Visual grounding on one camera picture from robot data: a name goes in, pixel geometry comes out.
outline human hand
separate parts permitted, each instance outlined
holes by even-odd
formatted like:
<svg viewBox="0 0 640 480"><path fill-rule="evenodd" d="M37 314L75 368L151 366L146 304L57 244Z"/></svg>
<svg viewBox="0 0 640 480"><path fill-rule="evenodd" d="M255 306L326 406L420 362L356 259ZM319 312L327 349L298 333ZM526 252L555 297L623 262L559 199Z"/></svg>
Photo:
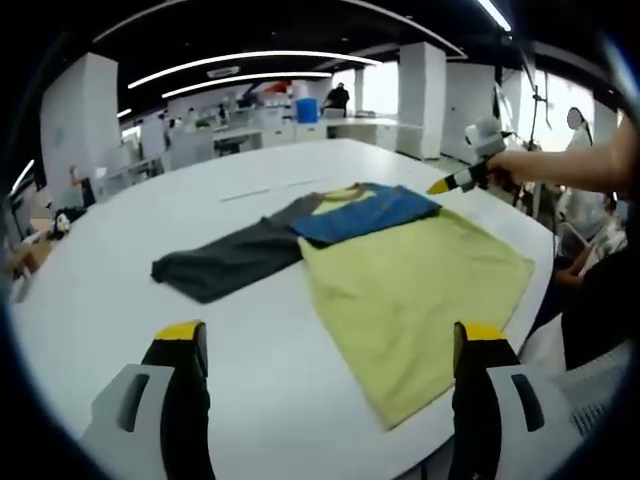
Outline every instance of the human hand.
<svg viewBox="0 0 640 480"><path fill-rule="evenodd" d="M519 177L521 174L521 162L522 160L515 157L513 152L497 153L487 162L487 173L490 181L505 190L517 187L517 184L522 181Z"/></svg>
<svg viewBox="0 0 640 480"><path fill-rule="evenodd" d="M573 275L569 270L558 270L553 274L553 280L563 287L579 287L582 285L582 277Z"/></svg>

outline white pillar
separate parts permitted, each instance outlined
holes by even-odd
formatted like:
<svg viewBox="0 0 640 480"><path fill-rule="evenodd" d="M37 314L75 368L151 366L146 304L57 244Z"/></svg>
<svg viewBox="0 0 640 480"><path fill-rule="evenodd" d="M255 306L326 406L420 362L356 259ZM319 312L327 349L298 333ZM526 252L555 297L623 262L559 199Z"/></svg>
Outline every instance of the white pillar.
<svg viewBox="0 0 640 480"><path fill-rule="evenodd" d="M520 70L507 70L504 69L502 73L502 93L505 96L506 103L510 107L510 118L507 119L511 123L511 131L517 132L520 122L520 104L522 103L522 75ZM527 98L533 96L533 92L529 94L530 90L526 90L524 93Z"/></svg>
<svg viewBox="0 0 640 480"><path fill-rule="evenodd" d="M421 158L439 158L447 81L445 53L427 43L400 48L400 123L422 128Z"/></svg>
<svg viewBox="0 0 640 480"><path fill-rule="evenodd" d="M355 86L355 111L364 110L362 107L362 99L364 97L364 68L356 69L356 86Z"/></svg>
<svg viewBox="0 0 640 480"><path fill-rule="evenodd" d="M118 64L89 53L71 65L45 91L40 140L47 185L54 207L78 198L69 170L91 179L100 196L96 169L109 165L120 145Z"/></svg>

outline dark gray sleeve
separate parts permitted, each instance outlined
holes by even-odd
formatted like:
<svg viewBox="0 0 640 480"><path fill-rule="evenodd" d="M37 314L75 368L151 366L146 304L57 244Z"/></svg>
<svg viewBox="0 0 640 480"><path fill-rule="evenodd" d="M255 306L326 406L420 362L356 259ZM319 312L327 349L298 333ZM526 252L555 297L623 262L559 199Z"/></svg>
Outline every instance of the dark gray sleeve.
<svg viewBox="0 0 640 480"><path fill-rule="evenodd" d="M165 255L153 262L151 277L198 302L213 302L299 261L297 235L288 224L313 213L321 201L307 195L212 243Z"/></svg>

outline desk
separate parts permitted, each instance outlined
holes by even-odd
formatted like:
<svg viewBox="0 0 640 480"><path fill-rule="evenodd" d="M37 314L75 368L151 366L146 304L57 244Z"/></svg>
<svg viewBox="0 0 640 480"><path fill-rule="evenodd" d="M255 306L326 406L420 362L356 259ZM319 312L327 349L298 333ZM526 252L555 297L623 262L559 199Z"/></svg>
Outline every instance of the desk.
<svg viewBox="0 0 640 480"><path fill-rule="evenodd" d="M36 385L78 437L93 399L142 359L158 330L199 318L207 324L209 448L219 478L394 478L453 434L452 392L385 433L314 312L302 262L209 305L149 273L162 255L233 232L310 191L372 181L423 192L442 176L378 147L321 140L224 157L123 191L78 220L14 310ZM551 233L481 190L438 202L535 260L505 330L519 349L551 274Z"/></svg>
<svg viewBox="0 0 640 480"><path fill-rule="evenodd" d="M261 128L241 127L229 128L227 130L217 130L213 132L213 141L228 140L230 138L249 137L252 135L261 135Z"/></svg>
<svg viewBox="0 0 640 480"><path fill-rule="evenodd" d="M343 127L351 125L384 125L389 127L398 127L404 124L399 123L392 118L323 118L318 122L321 125L328 127Z"/></svg>
<svg viewBox="0 0 640 480"><path fill-rule="evenodd" d="M161 166L161 173L165 173L170 170L168 152L163 153L160 157L148 158L146 160L133 162L129 165L119 168L115 172L108 174L102 180L98 179L97 181L100 182L102 187L106 190L102 191L101 193L106 195L114 195L124 188L129 188L132 185L139 183L140 181L146 180L146 178L142 179L136 172L141 170L143 167L151 167L156 162Z"/></svg>

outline white wall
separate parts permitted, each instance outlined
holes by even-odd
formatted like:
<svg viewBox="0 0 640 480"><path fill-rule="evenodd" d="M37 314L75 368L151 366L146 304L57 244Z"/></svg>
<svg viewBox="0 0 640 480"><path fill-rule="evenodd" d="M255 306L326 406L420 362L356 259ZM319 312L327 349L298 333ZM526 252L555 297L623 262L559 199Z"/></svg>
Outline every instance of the white wall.
<svg viewBox="0 0 640 480"><path fill-rule="evenodd" d="M618 128L618 113L595 102L595 121L593 128L594 143L606 143L613 137Z"/></svg>
<svg viewBox="0 0 640 480"><path fill-rule="evenodd" d="M229 87L218 88L216 90L207 90L206 92L196 93L188 97L180 97L169 100L167 109L169 110L169 118L182 117L184 120L190 108L198 111L203 108L213 108L220 102L224 101L229 95L243 95L252 83L243 83L241 85L232 85Z"/></svg>
<svg viewBox="0 0 640 480"><path fill-rule="evenodd" d="M364 110L364 68L356 70L356 84L354 86L355 95L352 100L355 103L355 111Z"/></svg>
<svg viewBox="0 0 640 480"><path fill-rule="evenodd" d="M117 68L113 60L89 53L69 67L43 95L42 160L56 207L69 204L72 197L72 165L81 177L93 178L96 168L105 165L113 149L120 145ZM94 193L99 195L95 184Z"/></svg>
<svg viewBox="0 0 640 480"><path fill-rule="evenodd" d="M306 80L292 80L291 91L293 93L294 100L309 98L311 96L309 92L309 82Z"/></svg>
<svg viewBox="0 0 640 480"><path fill-rule="evenodd" d="M447 61L442 50L428 43L400 48L398 120L421 127L420 158L440 157L446 90Z"/></svg>
<svg viewBox="0 0 640 480"><path fill-rule="evenodd" d="M111 161L114 149L120 145L118 121L118 64L97 55L87 57L85 82L85 128L89 152L97 166Z"/></svg>
<svg viewBox="0 0 640 480"><path fill-rule="evenodd" d="M506 99L501 110L503 128L517 131L520 118L521 72L503 71L502 92ZM465 141L465 128L478 118L493 115L494 67L472 63L447 65L447 101L445 107L442 153L467 163L476 161Z"/></svg>
<svg viewBox="0 0 640 480"><path fill-rule="evenodd" d="M321 106L331 91L331 79L308 80L307 83L309 85L309 96L318 100L318 106Z"/></svg>

